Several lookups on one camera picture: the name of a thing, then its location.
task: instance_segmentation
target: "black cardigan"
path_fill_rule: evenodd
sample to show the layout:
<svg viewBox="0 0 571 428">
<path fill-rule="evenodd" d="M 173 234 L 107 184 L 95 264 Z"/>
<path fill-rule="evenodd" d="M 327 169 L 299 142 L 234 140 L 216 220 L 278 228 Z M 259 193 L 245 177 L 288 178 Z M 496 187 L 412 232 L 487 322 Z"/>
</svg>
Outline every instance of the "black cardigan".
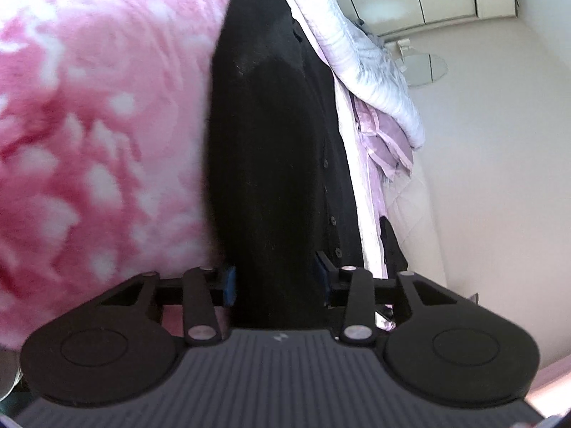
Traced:
<svg viewBox="0 0 571 428">
<path fill-rule="evenodd" d="M 363 266 L 333 76 L 285 0 L 231 0 L 212 60 L 207 173 L 237 267 L 235 326 L 324 327 L 315 251 Z"/>
</svg>

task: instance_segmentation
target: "pink and white fleece blanket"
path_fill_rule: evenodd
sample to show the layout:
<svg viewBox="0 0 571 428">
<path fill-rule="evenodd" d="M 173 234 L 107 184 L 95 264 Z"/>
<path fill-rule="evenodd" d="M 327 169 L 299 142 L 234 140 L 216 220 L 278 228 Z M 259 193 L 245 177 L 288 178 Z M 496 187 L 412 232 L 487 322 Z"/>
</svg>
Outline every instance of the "pink and white fleece blanket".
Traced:
<svg viewBox="0 0 571 428">
<path fill-rule="evenodd" d="M 209 64 L 229 0 L 0 0 L 0 347 L 216 246 Z"/>
</svg>

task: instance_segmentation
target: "beige wall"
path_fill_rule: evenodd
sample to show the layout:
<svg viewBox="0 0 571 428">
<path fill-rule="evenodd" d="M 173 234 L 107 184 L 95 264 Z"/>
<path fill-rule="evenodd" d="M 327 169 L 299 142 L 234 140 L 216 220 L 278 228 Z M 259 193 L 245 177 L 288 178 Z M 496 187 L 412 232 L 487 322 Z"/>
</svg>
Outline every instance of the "beige wall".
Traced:
<svg viewBox="0 0 571 428">
<path fill-rule="evenodd" d="M 571 68 L 571 0 L 518 0 L 518 15 Z"/>
<path fill-rule="evenodd" d="M 517 19 L 411 37 L 449 73 L 412 91 L 449 287 L 571 352 L 571 71 Z"/>
</svg>

